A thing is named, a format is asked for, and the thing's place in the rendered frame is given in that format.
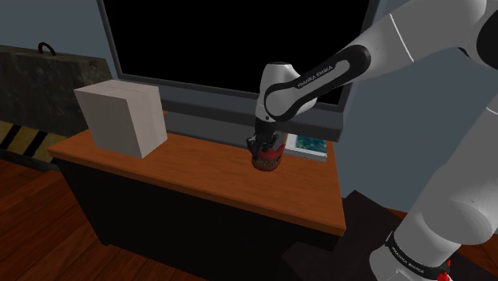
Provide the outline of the red patterned cup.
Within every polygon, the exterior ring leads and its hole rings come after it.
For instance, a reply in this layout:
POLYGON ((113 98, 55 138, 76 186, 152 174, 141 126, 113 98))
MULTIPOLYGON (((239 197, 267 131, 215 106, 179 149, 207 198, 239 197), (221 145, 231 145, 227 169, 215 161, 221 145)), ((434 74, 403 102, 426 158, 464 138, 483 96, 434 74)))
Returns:
POLYGON ((281 144, 277 149, 269 148, 266 152, 259 150, 252 157, 251 163, 254 168, 260 171, 271 172, 278 167, 284 150, 284 144, 281 144))

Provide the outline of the book with blue cover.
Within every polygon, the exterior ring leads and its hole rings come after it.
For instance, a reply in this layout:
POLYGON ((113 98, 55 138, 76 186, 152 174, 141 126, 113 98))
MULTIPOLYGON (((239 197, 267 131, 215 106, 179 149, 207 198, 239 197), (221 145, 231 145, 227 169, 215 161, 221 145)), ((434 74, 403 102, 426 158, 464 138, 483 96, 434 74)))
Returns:
POLYGON ((289 133, 287 135, 284 153, 290 156, 326 162, 326 141, 289 133))

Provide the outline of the wooden top dark desk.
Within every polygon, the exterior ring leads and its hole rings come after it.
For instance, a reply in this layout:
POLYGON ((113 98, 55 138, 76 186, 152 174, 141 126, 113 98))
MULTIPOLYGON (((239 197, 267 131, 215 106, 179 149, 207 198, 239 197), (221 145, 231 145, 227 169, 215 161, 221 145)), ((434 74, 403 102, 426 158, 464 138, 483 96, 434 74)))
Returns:
POLYGON ((262 172, 246 149, 176 134, 136 158, 90 131, 49 154, 102 243, 210 281, 274 281, 292 245, 332 250, 346 230, 334 160, 262 172))

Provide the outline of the large grey framed window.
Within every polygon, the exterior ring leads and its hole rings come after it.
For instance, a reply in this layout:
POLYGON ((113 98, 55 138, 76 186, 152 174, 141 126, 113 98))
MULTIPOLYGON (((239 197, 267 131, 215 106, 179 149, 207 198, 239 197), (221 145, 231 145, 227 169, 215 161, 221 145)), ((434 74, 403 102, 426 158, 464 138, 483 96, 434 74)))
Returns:
POLYGON ((244 146, 263 69, 305 73, 370 27, 385 0, 97 0, 121 80, 159 88, 170 133, 244 146))

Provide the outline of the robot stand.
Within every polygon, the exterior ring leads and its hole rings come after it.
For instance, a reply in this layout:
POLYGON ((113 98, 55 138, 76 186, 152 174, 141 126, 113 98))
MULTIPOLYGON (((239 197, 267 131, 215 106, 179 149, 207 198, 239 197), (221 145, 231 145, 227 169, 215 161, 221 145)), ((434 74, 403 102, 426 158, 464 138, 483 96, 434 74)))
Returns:
POLYGON ((370 253, 404 220, 358 191, 342 201, 346 230, 332 250, 295 243, 283 255, 275 281, 377 281, 370 253))

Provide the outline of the white cardboard box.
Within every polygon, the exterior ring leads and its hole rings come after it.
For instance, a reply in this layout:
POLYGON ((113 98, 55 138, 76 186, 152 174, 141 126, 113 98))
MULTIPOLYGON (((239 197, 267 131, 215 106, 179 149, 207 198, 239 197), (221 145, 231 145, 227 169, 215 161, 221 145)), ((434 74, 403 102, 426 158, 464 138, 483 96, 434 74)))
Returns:
POLYGON ((107 80, 74 93, 98 148, 144 158, 168 139, 156 86, 107 80))

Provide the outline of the dark grey stone block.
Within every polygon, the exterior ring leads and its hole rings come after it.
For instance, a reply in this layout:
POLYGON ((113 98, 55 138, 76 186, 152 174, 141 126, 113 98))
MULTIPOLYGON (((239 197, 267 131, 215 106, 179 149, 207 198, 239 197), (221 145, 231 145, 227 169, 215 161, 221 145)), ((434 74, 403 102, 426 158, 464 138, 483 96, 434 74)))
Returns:
POLYGON ((73 91, 111 78, 104 58, 0 45, 0 159, 56 170, 47 148, 88 128, 73 91))

